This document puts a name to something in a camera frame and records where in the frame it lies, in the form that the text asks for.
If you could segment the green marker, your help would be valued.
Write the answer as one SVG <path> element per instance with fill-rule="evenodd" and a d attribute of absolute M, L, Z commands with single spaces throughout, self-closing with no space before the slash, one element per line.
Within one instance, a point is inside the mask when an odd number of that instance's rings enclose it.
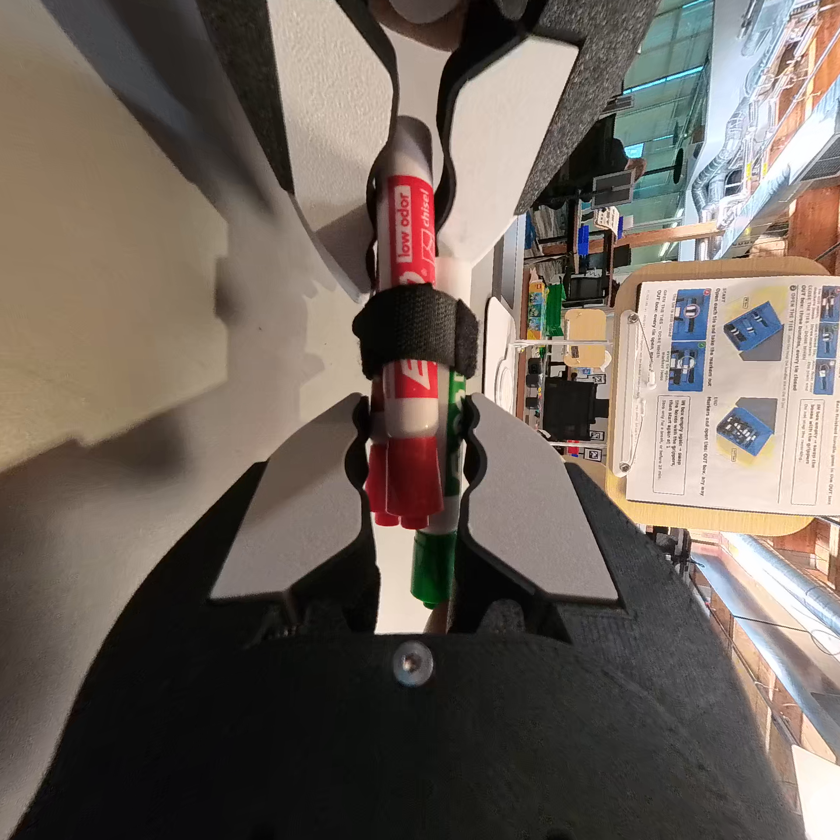
<path fill-rule="evenodd" d="M 411 593 L 433 609 L 452 592 L 455 549 L 463 479 L 463 401 L 466 378 L 453 370 L 438 370 L 437 456 L 443 509 L 425 528 L 415 532 Z"/>

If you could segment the silver air duct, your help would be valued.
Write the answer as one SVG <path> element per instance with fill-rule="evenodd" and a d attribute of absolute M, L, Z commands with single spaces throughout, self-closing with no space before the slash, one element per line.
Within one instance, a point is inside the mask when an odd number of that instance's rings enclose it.
<path fill-rule="evenodd" d="M 770 730 L 838 763 L 838 592 L 807 553 L 771 539 L 694 529 L 689 581 Z"/>

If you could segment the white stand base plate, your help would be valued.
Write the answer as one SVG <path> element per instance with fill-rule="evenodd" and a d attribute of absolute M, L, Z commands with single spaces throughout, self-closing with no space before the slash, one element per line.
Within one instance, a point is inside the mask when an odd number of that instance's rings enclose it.
<path fill-rule="evenodd" d="M 777 536 L 838 518 L 838 276 L 803 257 L 668 262 L 620 286 L 588 477 L 633 522 Z"/>

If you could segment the red marker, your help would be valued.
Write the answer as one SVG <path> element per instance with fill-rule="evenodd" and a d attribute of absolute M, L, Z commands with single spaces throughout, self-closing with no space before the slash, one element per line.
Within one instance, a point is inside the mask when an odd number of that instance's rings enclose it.
<path fill-rule="evenodd" d="M 382 377 L 377 375 L 371 382 L 370 401 L 370 448 L 368 476 L 364 484 L 369 498 L 374 522 L 382 527 L 397 527 L 400 519 L 388 512 L 386 507 L 387 477 L 386 455 L 388 437 L 385 429 L 385 399 Z"/>
<path fill-rule="evenodd" d="M 377 291 L 433 287 L 435 271 L 432 137 L 424 122 L 396 119 L 376 191 Z M 381 370 L 384 437 L 377 451 L 384 491 L 380 524 L 419 530 L 443 509 L 438 471 L 438 366 L 419 359 Z"/>

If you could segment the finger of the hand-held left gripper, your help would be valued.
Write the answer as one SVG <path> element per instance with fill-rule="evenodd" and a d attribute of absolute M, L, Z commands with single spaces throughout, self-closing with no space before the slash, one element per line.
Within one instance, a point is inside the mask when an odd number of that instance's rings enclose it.
<path fill-rule="evenodd" d="M 511 225 L 578 54 L 527 35 L 457 85 L 441 130 L 445 262 L 472 268 Z"/>
<path fill-rule="evenodd" d="M 392 137 L 396 54 L 367 2 L 269 3 L 291 194 L 332 276 L 366 302 L 372 178 Z"/>

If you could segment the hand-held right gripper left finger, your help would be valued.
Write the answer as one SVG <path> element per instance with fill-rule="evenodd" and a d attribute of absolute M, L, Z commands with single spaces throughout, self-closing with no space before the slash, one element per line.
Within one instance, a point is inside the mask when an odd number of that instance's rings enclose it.
<path fill-rule="evenodd" d="M 372 536 L 364 492 L 369 400 L 349 394 L 268 458 L 211 590 L 214 602 L 302 601 L 329 565 Z"/>

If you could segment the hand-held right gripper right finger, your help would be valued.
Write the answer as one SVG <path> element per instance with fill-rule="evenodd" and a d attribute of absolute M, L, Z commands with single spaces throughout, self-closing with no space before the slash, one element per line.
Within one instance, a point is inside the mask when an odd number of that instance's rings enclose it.
<path fill-rule="evenodd" d="M 529 595 L 615 605 L 619 595 L 560 455 L 480 393 L 463 407 L 460 546 Z"/>

